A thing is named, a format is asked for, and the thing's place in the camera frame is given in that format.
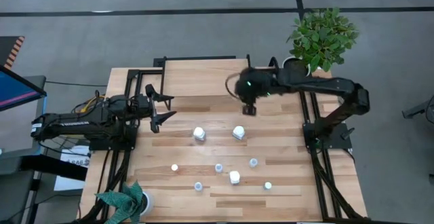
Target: monitor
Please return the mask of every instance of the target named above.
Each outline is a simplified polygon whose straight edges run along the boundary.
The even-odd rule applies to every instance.
[[[47,96],[47,93],[13,71],[0,66],[0,111]]]

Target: screen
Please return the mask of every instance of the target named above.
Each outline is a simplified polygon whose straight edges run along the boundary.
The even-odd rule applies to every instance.
[[[24,82],[0,71],[0,110],[30,102],[42,96]]]

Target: wooden table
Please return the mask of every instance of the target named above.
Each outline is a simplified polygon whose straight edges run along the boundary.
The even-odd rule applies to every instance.
[[[147,122],[141,123],[127,174],[128,185],[138,181],[155,198],[154,210],[142,221],[321,221],[313,167],[302,135],[299,94],[260,98],[256,117],[242,115],[241,102],[227,94],[224,81],[247,66],[246,59],[166,62],[163,90],[175,96],[172,110],[178,113],[160,127],[159,134],[153,134]],[[112,69],[107,96],[123,94],[128,69],[132,68]],[[314,75],[331,77],[323,71]],[[160,81],[160,75],[145,75],[142,91],[148,83],[159,91]],[[322,116],[338,106],[335,96],[318,94],[317,99]],[[314,118],[309,99],[308,103]],[[164,104],[159,105],[158,112],[165,111]],[[196,126],[207,133],[202,145],[193,139]],[[232,137],[235,126],[245,128],[242,141]],[[105,154],[95,152],[90,160],[82,213],[94,204]],[[248,164],[252,157],[259,161],[255,168]],[[342,150],[330,150],[330,157],[337,188],[359,214],[366,215],[353,160]],[[223,165],[221,174],[214,171],[217,163]],[[171,171],[172,164],[179,165],[178,172]],[[238,186],[229,182],[232,170],[241,175]],[[262,188],[267,181],[273,184],[269,191]],[[196,182],[203,184],[203,192],[193,189]],[[332,216],[330,192],[324,189]]]

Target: floor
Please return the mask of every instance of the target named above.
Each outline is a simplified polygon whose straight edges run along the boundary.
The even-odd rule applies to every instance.
[[[351,139],[369,216],[432,223],[434,186],[428,173],[434,172],[434,132],[423,116],[403,119],[401,111],[430,99],[434,92],[434,78],[430,78],[434,8],[412,9],[432,7],[434,0],[302,3],[305,8],[346,8],[344,15],[361,33],[357,45],[344,54],[345,64],[334,66],[332,72],[359,82],[370,92],[371,111],[348,120],[356,128]],[[26,37],[12,68],[20,75],[106,84],[112,67],[151,66],[154,58],[162,56],[250,54],[252,65],[262,66],[272,56],[283,60],[290,48],[285,40],[298,17],[292,10],[297,7],[302,6],[296,0],[0,0],[0,36]],[[238,10],[225,14],[135,12],[191,9]],[[90,11],[119,12],[80,16]],[[17,17],[10,17],[11,12],[18,12]],[[32,17],[26,12],[46,13]],[[47,84],[47,110],[69,111],[92,97],[94,89]],[[42,204],[37,223],[71,221],[78,201],[64,198]]]

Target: green plant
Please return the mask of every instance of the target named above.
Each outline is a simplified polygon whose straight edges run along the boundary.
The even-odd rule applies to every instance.
[[[324,12],[315,10],[305,14],[301,21],[296,18],[294,22],[297,29],[286,42],[294,40],[294,49],[290,53],[302,57],[305,65],[310,64],[311,72],[318,67],[329,71],[333,63],[343,64],[344,58],[340,55],[351,49],[359,36],[355,25],[348,18],[339,16],[338,8]]]
[[[144,210],[144,203],[142,201],[142,188],[140,188],[137,181],[131,187],[123,183],[121,193],[109,191],[95,195],[108,205],[117,208],[116,212],[105,224],[118,224],[128,217],[131,219],[131,223],[140,221],[140,213]]]

